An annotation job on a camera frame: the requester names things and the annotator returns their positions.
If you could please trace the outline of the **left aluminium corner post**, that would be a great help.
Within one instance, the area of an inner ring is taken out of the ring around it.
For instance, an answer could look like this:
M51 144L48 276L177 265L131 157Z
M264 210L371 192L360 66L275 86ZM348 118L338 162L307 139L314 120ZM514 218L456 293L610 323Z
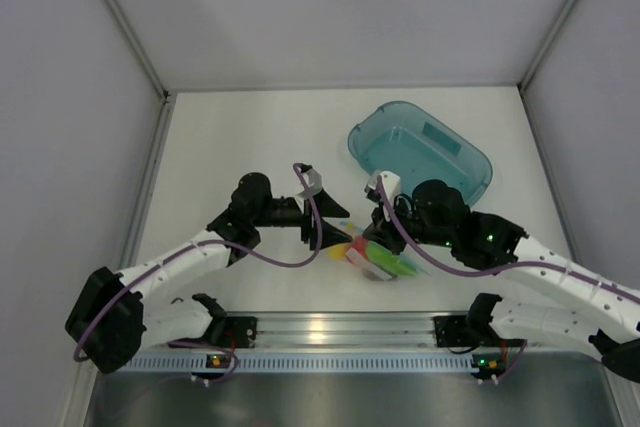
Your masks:
M143 43L132 25L125 9L120 0L101 0L106 7L109 15L115 22L123 40L130 49L133 57L142 69L143 74L149 81L158 100L165 104L169 98L169 91L164 86L157 69L154 67Z

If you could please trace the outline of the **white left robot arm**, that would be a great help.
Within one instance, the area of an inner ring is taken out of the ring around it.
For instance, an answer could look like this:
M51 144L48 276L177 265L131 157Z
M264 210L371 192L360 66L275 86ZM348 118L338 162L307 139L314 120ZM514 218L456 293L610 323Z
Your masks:
M191 239L136 266L92 272L65 322L76 343L74 360L110 374L148 348L219 345L227 331L226 311L207 294L180 299L178 290L245 257L297 269L322 250L350 242L330 223L350 214L325 191L321 176L306 164L295 164L294 172L302 186L298 194L276 197L266 175L246 174L228 206ZM257 252L263 228L298 229L310 256L291 262Z

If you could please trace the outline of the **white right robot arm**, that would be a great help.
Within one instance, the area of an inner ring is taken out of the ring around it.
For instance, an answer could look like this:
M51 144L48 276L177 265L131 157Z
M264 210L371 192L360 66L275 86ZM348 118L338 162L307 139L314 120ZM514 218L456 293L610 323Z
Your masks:
M556 304L543 307L480 293L465 318L475 342L550 344L580 352L638 382L638 290L562 257L499 215L472 210L458 190L442 181L425 181L406 196L398 175L378 171L365 192L376 205L367 239L394 254L410 249L456 277L504 278Z

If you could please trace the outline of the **yellow fake pear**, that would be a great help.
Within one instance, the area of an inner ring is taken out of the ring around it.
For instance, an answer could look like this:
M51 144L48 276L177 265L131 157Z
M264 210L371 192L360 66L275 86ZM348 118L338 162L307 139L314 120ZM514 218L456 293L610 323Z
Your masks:
M326 250L326 254L332 260L343 260L349 248L349 243L337 244L329 247Z

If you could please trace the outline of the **aluminium corner post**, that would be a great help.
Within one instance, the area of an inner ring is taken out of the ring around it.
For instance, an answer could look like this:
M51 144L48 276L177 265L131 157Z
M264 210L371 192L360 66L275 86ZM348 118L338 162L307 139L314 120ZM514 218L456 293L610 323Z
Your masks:
M115 22L123 40L130 49L133 57L142 69L143 74L149 81L158 100L165 104L169 98L169 91L164 86L157 69L154 67L143 43L132 25L125 9L120 0L101 0L106 7L109 15Z
M559 40L563 30L566 28L571 16L578 7L581 0L562 0L559 9L552 17L549 26L544 31L541 42L536 47L534 54L527 64L527 67L520 81L517 83L517 89L521 96L524 96L535 79L536 74L543 66L546 58L550 55L554 45Z

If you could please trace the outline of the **green fake cucumber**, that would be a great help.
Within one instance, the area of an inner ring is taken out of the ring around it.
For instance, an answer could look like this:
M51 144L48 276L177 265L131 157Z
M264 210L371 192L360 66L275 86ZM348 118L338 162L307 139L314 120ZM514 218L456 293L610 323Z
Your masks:
M407 277L418 274L418 269L412 262L373 241L367 243L366 254L371 263L389 274Z

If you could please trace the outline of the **right aluminium corner post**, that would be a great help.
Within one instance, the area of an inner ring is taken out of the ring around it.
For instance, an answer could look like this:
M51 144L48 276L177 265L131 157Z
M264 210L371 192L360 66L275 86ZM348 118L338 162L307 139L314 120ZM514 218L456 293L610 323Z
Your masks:
M535 79L536 74L543 66L546 58L550 55L554 45L559 40L563 30L566 28L571 16L578 7L581 0L562 0L559 9L552 17L549 26L544 31L541 42L536 47L534 54L527 64L527 67L520 81L517 83L517 89L521 96L524 96Z

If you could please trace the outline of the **teal plastic bin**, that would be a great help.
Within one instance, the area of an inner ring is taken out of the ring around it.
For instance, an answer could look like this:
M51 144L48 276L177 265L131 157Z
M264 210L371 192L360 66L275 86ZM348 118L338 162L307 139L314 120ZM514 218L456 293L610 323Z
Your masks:
M479 148L407 101L378 107L351 129L347 146L367 174L397 174L407 195L418 184L436 179L457 189L472 206L493 178L493 166Z

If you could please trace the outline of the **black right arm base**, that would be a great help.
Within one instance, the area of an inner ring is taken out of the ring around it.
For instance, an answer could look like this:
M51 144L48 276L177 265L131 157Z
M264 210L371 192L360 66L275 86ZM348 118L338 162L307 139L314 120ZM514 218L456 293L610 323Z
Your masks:
M435 316L433 324L438 347L466 349L477 346L467 330L465 315Z

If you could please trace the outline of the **aluminium rail front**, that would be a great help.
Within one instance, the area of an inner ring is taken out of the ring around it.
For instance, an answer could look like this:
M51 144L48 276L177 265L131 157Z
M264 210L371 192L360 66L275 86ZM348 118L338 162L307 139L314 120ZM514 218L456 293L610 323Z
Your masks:
M433 318L454 313L236 313L230 316L253 316L258 319L257 337L251 349L276 347L434 347L436 345ZM224 321L218 323L211 337L201 340L193 333L205 325L204 316L183 313L151 321L151 328L142 336L141 350L187 342L218 346ZM598 328L574 312L553 308L516 307L507 310L492 330L472 327L467 330L476 347L518 347L523 342L531 346L557 347L572 351L595 351L592 340Z

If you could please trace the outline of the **red fake apple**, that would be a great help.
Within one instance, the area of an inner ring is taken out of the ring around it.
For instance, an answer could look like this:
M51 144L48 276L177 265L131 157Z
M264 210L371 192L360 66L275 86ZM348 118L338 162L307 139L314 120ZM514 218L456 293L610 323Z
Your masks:
M347 248L344 257L352 265L361 269L368 269L371 264L366 254L367 242L365 239L354 239Z

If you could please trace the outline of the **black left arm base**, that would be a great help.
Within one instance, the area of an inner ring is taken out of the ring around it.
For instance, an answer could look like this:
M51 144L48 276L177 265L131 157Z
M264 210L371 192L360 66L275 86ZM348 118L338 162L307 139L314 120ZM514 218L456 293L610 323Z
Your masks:
M230 350L251 349L257 337L257 327L258 319L256 317L227 317L217 345Z

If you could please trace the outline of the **clear zip top bag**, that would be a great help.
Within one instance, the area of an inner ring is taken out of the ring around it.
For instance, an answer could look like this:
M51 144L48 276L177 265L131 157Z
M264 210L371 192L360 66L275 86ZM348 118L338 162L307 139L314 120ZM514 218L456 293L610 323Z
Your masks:
M365 239L364 230L352 222L342 220L339 230L351 237L349 243L329 247L327 256L336 261L345 261L358 268L361 274L372 281L392 281L399 277L428 275L428 271L404 254L393 254L387 248Z

